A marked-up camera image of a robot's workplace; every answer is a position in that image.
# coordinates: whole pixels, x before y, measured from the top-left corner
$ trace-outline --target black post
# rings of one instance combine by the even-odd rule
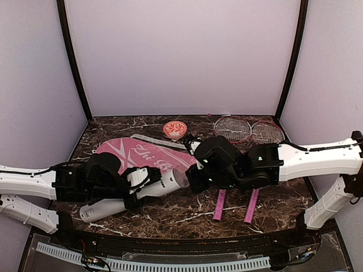
[[[299,18],[298,18],[298,22],[297,22],[294,46],[293,46],[293,51],[291,53],[288,73],[286,75],[284,87],[282,88],[282,93],[280,96],[280,101],[278,102],[277,110],[275,113],[275,117],[277,118],[277,120],[280,120],[282,112],[284,111],[284,107],[285,107],[286,101],[288,99],[291,83],[293,81],[295,68],[296,68],[296,64],[297,64],[297,59],[299,57],[299,52],[300,52],[302,36],[304,33],[308,2],[309,2],[309,0],[301,0],[301,3],[300,3]]]
[[[71,68],[71,71],[73,74],[74,83],[77,88],[78,96],[79,96],[79,99],[81,100],[81,104],[83,107],[83,111],[85,112],[86,118],[88,121],[91,121],[92,113],[91,113],[91,109],[90,109],[90,106],[87,101],[85,89],[83,88],[83,85],[82,85],[81,77],[79,75],[77,62],[75,60],[75,55],[74,55],[73,46],[72,46],[72,40],[70,38],[70,33],[69,33],[69,26],[68,26],[68,21],[67,21],[67,13],[66,13],[66,7],[65,7],[64,0],[57,0],[57,5],[58,5],[58,14],[59,14],[59,19],[60,19],[60,23],[61,23],[64,44],[66,46],[69,65],[70,65],[70,68]]]

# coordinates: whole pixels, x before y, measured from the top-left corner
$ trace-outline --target orange and white bowl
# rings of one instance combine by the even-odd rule
[[[180,121],[171,121],[166,123],[163,128],[166,137],[173,140],[179,140],[184,137],[187,130],[187,125]]]

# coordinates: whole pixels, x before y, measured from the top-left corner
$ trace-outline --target white wall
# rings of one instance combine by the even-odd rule
[[[94,116],[275,113],[299,0],[66,3]]]
[[[298,144],[338,141],[363,131],[363,4],[310,1],[302,48],[281,123]],[[335,177],[313,179],[321,196]],[[356,271],[363,271],[363,203],[337,216]]]
[[[46,168],[68,160],[86,126],[57,4],[0,5],[0,164]],[[0,215],[0,271],[18,271],[28,234]]]

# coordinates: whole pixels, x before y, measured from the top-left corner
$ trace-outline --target marble table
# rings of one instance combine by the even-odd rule
[[[183,121],[188,132],[202,139],[213,136],[213,125],[220,116],[138,116],[99,117],[93,119],[82,136],[72,159],[87,160],[103,142],[133,134],[167,140],[163,125],[172,120]],[[244,116],[250,123],[272,121],[271,117]],[[252,141],[237,144],[245,152]],[[296,216],[313,204],[302,178],[261,188],[255,216],[250,226],[243,224],[251,191],[227,191],[222,220],[213,220],[218,196],[217,188],[209,188],[199,195],[189,188],[180,189],[159,201],[132,211],[125,211],[94,223],[84,223],[79,208],[84,203],[57,202],[52,210],[66,211],[79,230],[117,236],[155,239],[212,239],[257,233],[271,233],[295,226]]]

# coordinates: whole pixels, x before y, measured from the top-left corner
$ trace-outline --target pink racket cover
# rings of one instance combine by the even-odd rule
[[[112,153],[121,160],[120,174],[128,167],[142,167],[146,165],[157,167],[162,173],[176,167],[186,171],[192,164],[196,163],[195,158],[188,153],[174,151],[132,138],[108,140],[102,143],[96,151],[96,153],[102,152]]]

